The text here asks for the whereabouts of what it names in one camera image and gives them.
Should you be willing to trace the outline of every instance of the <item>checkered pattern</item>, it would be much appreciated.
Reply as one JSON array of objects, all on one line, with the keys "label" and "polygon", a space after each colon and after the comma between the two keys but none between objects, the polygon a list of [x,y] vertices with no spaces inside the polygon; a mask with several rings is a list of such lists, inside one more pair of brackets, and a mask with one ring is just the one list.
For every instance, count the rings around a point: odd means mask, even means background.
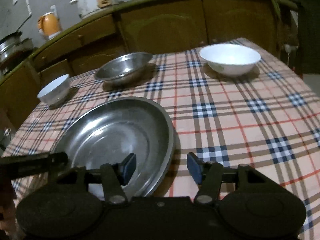
[{"label": "checkered pattern", "polygon": [[250,100],[246,100],[246,102],[252,113],[270,111],[267,104],[265,103],[265,101],[263,101],[262,98],[250,99]]},{"label": "checkered pattern", "polygon": [[267,139],[266,143],[272,155],[272,160],[275,164],[287,162],[295,158],[291,145],[286,137]]},{"label": "checkered pattern", "polygon": [[305,101],[303,100],[303,97],[300,95],[300,93],[293,93],[287,96],[290,100],[290,102],[295,106],[303,106],[305,105]]},{"label": "checkered pattern", "polygon": [[227,147],[225,145],[198,148],[196,152],[197,156],[202,158],[204,162],[214,161],[221,163],[225,167],[230,166]]},{"label": "checkered pattern", "polygon": [[190,87],[202,87],[202,86],[208,86],[208,83],[205,79],[196,78],[196,79],[190,79],[189,85]]},{"label": "checkered pattern", "polygon": [[68,118],[68,119],[66,120],[66,122],[63,124],[61,130],[66,130],[66,129],[68,129],[69,126],[72,125],[75,120],[76,120],[76,118],[72,118],[72,117],[71,117],[71,118]]},{"label": "checkered pattern", "polygon": [[277,71],[274,71],[274,72],[269,72],[267,73],[268,77],[273,79],[273,80],[276,80],[276,79],[283,79],[283,76],[280,75]]},{"label": "checkered pattern", "polygon": [[[70,79],[76,93],[62,106],[40,103],[21,125],[3,156],[50,151],[63,132],[81,115],[122,97],[146,97],[169,114],[177,134],[165,196],[194,198],[198,187],[187,170],[188,152],[204,161],[236,167],[246,163],[304,200],[308,217],[300,239],[320,236],[320,107],[319,98],[276,57],[245,39],[233,40],[257,50],[260,75],[229,79],[204,66],[199,49],[156,55],[158,71],[135,87],[106,91],[89,71]],[[19,202],[41,176],[13,182]],[[221,187],[221,196],[228,187]]]},{"label": "checkered pattern", "polygon": [[159,82],[150,82],[147,84],[146,86],[146,92],[149,91],[160,91],[163,89],[163,81],[159,81]]},{"label": "checkered pattern", "polygon": [[218,116],[214,103],[194,104],[192,110],[194,118]]}]

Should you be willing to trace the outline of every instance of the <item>bowl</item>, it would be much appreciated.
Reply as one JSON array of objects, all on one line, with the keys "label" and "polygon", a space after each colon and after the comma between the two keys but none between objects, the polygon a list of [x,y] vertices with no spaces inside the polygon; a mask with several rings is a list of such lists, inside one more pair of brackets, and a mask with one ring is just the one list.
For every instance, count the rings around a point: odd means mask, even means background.
[{"label": "bowl", "polygon": [[94,77],[111,86],[125,85],[137,79],[151,59],[150,53],[130,53],[109,61],[99,68]]},{"label": "bowl", "polygon": [[69,75],[63,75],[46,85],[38,94],[45,104],[52,106],[63,101],[68,95],[70,88]]},{"label": "bowl", "polygon": [[254,49],[236,44],[210,45],[200,50],[200,56],[210,68],[230,77],[248,73],[261,59]]}]

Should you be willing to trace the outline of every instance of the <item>plaid tablecloth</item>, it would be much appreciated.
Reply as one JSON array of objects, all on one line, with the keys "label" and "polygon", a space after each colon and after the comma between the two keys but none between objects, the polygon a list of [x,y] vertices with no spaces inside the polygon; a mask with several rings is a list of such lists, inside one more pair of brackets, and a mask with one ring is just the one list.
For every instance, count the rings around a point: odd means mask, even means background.
[{"label": "plaid tablecloth", "polygon": [[[233,43],[256,49],[262,57],[250,75],[229,79],[210,70],[199,49],[155,55],[151,79],[123,90],[108,91],[90,71],[72,78],[73,97],[62,107],[39,104],[17,131],[4,156],[49,151],[79,116],[114,98],[154,100],[168,112],[179,140],[170,170],[156,195],[190,196],[197,185],[186,157],[236,167],[248,163],[305,204],[301,239],[320,239],[320,102],[293,71],[245,39]],[[13,182],[19,201],[43,176]],[[222,195],[231,190],[222,188]]]}]

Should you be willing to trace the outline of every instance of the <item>white bowl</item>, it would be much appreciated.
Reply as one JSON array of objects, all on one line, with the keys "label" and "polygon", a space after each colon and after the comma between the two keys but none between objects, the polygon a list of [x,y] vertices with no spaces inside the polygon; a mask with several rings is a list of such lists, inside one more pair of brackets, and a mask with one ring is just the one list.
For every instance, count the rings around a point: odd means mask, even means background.
[{"label": "white bowl", "polygon": [[200,56],[210,68],[231,77],[248,73],[261,59],[254,49],[236,44],[210,45],[200,50]]},{"label": "white bowl", "polygon": [[70,88],[69,75],[63,75],[46,85],[38,94],[39,98],[45,104],[52,106],[60,103],[68,95]]}]

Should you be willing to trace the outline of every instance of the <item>metal plate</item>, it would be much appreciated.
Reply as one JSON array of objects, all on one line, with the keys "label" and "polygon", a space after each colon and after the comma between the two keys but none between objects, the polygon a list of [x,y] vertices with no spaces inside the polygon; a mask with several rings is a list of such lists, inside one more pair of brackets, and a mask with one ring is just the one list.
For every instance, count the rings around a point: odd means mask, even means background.
[{"label": "metal plate", "polygon": [[[98,169],[104,163],[119,163],[129,153],[137,156],[137,169],[123,187],[128,198],[153,193],[164,177],[174,150],[171,119],[157,103],[127,97],[106,102],[74,122],[54,145],[65,151],[71,167]],[[89,191],[103,199],[102,185]]]}]

